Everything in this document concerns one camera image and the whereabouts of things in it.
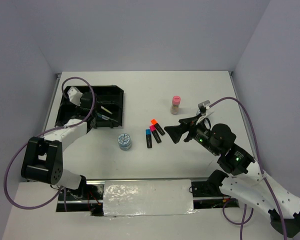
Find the orange highlighter marker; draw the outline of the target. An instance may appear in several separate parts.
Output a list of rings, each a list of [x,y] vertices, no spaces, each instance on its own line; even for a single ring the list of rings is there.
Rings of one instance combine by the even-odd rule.
[[[151,120],[152,125],[154,126],[154,128],[162,135],[164,136],[166,133],[164,131],[164,129],[160,126],[160,124],[155,120],[152,119]]]

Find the pink highlighter marker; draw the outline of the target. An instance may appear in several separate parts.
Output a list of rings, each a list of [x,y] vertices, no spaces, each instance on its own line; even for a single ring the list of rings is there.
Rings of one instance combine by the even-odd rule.
[[[154,125],[151,125],[151,126],[149,127],[149,129],[150,129],[150,131],[151,131],[151,133],[152,133],[152,135],[153,135],[155,141],[156,141],[158,144],[161,143],[162,140],[161,140],[161,138],[160,138],[160,136],[159,136],[159,134],[158,134],[158,132],[157,132],[155,126],[154,126]]]

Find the blue patterned round tin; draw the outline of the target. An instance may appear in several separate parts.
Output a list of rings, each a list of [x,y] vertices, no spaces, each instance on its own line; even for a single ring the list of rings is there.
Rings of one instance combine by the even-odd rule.
[[[117,142],[119,145],[119,148],[123,151],[128,151],[132,146],[132,140],[129,134],[122,133],[118,136]]]

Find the yellow slim pen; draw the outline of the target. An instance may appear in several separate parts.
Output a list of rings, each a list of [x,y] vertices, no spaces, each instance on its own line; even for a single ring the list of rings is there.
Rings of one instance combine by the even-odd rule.
[[[105,107],[103,107],[103,106],[101,106],[100,108],[101,108],[103,111],[105,111],[105,112],[107,112],[108,114],[110,114],[110,115],[113,114],[110,110],[108,110],[107,108],[105,108]]]

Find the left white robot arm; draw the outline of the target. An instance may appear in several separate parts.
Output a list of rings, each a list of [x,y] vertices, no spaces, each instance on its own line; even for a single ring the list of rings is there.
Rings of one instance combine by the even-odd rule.
[[[87,196],[87,180],[83,175],[64,169],[63,152],[77,139],[85,136],[95,123],[97,95],[87,92],[82,96],[79,106],[90,107],[88,118],[73,117],[50,134],[30,138],[21,167],[24,179],[65,187],[78,200]]]

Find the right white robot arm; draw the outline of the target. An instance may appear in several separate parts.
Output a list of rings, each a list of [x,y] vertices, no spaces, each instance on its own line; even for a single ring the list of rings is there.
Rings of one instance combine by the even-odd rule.
[[[263,214],[270,225],[288,238],[300,232],[300,197],[293,195],[266,172],[242,147],[235,144],[236,135],[223,123],[207,127],[198,117],[179,120],[179,125],[166,126],[174,144],[187,133],[184,142],[196,141],[218,157],[219,170],[206,181],[213,196],[233,197]]]

